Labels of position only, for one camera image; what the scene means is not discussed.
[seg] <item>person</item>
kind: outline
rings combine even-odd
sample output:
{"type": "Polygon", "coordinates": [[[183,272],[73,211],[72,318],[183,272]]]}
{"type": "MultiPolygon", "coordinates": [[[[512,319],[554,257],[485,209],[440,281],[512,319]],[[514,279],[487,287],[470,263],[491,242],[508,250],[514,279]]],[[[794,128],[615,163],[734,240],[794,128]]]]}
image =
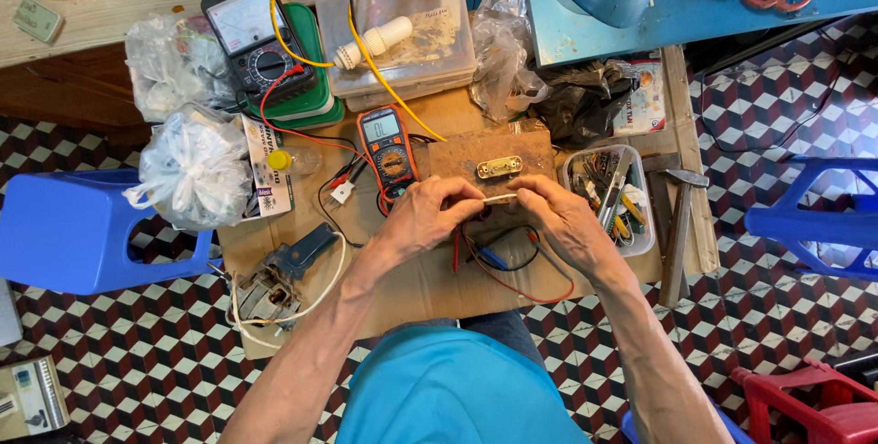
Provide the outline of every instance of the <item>person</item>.
{"type": "MultiPolygon", "coordinates": [[[[588,203],[544,176],[509,185],[555,253],[594,286],[642,441],[732,442],[588,203]]],[[[308,442],[381,277],[440,243],[483,208],[484,197],[463,178],[412,184],[340,284],[269,362],[219,442],[308,442]]],[[[517,312],[510,318],[520,326],[475,320],[469,330],[462,320],[464,329],[410,326],[384,337],[349,382],[335,443],[588,442],[543,360],[528,357],[521,343],[501,342],[524,327],[517,312]]]]}

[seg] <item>white light bulb socket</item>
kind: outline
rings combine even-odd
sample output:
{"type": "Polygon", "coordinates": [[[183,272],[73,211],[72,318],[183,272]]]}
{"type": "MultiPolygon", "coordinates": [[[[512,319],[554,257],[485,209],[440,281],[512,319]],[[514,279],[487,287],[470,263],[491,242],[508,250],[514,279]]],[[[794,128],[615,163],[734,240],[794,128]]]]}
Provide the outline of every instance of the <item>white light bulb socket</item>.
{"type": "MultiPolygon", "coordinates": [[[[412,22],[405,15],[384,24],[373,27],[363,34],[363,46],[370,57],[377,57],[387,51],[391,46],[412,35],[412,22]]],[[[335,50],[333,63],[336,67],[352,70],[363,61],[363,55],[357,47],[357,42],[350,42],[339,46],[335,50]]]]}

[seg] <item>small plastic bottle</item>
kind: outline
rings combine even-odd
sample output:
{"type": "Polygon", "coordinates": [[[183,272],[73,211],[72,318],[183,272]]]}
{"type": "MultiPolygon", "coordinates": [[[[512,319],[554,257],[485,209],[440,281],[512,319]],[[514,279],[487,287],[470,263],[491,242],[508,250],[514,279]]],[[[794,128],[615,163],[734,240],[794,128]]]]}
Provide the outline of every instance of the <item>small plastic bottle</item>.
{"type": "Polygon", "coordinates": [[[287,145],[272,150],[266,163],[280,173],[289,175],[309,175],[320,169],[323,157],[310,147],[287,145]]]}

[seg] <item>multimeter lcd screen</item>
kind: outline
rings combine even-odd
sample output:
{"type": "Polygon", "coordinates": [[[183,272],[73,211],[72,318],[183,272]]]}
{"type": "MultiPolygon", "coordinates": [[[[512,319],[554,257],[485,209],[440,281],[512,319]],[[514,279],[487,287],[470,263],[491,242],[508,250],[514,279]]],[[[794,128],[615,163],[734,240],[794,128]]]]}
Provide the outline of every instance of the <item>multimeter lcd screen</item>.
{"type": "MultiPolygon", "coordinates": [[[[268,3],[269,0],[226,0],[207,9],[226,53],[232,55],[239,49],[274,37],[271,18],[265,13],[268,12],[265,10],[268,3]]],[[[282,27],[284,20],[277,2],[274,3],[278,27],[282,27]]]]}
{"type": "Polygon", "coordinates": [[[400,124],[396,122],[396,116],[388,114],[363,124],[363,134],[367,143],[374,143],[390,135],[400,133],[400,124]]]}

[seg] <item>multimeter rotary knob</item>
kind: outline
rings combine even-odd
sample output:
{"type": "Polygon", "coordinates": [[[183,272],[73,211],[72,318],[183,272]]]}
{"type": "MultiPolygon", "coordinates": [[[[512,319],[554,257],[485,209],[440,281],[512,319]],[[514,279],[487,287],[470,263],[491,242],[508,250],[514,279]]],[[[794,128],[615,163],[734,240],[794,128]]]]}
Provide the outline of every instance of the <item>multimeter rotary knob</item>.
{"type": "Polygon", "coordinates": [[[389,150],[381,157],[381,169],[391,177],[396,176],[406,169],[406,160],[399,152],[389,150]]]}
{"type": "Polygon", "coordinates": [[[274,80],[284,73],[286,62],[274,51],[266,51],[257,59],[257,71],[264,79],[274,80]]]}

